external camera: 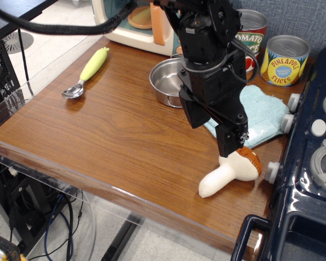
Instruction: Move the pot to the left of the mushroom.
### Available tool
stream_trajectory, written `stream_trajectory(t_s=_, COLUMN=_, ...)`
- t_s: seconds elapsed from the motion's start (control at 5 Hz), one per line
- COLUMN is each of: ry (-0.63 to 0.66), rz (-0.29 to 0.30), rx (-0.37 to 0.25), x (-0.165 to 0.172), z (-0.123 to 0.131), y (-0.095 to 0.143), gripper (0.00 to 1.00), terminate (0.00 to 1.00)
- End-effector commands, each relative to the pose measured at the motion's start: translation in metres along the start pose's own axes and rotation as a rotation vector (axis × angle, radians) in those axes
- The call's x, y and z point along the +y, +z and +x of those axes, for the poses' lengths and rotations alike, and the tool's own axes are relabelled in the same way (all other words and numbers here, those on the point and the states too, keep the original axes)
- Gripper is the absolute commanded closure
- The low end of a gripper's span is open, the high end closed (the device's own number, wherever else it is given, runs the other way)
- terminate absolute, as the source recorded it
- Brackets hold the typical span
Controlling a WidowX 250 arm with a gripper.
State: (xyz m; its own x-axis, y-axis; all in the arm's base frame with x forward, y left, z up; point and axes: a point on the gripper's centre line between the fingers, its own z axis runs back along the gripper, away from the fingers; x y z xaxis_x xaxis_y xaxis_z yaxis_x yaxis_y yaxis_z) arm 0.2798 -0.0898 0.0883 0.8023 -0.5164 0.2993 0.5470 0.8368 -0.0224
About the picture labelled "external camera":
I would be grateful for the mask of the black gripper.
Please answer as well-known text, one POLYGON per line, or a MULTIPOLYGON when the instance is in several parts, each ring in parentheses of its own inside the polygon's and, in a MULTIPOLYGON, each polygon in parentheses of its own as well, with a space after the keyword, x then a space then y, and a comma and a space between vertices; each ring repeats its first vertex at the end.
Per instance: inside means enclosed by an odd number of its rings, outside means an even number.
POLYGON ((192 128, 210 118, 218 122, 218 150, 221 157, 228 157, 249 139, 248 117, 240 102, 246 84, 245 54, 232 51, 223 60, 207 64, 183 57, 181 64, 185 72, 178 73, 183 82, 179 95, 188 122, 192 128))

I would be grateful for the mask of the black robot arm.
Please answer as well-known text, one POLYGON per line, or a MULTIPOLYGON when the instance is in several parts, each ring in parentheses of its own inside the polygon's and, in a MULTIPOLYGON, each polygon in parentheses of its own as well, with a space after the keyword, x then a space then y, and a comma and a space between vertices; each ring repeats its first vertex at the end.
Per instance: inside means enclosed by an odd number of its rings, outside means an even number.
POLYGON ((220 156, 242 148, 248 118, 240 102, 248 50, 235 36, 241 13, 229 1, 154 1, 177 34, 183 56, 179 97, 192 128, 217 122, 220 156))

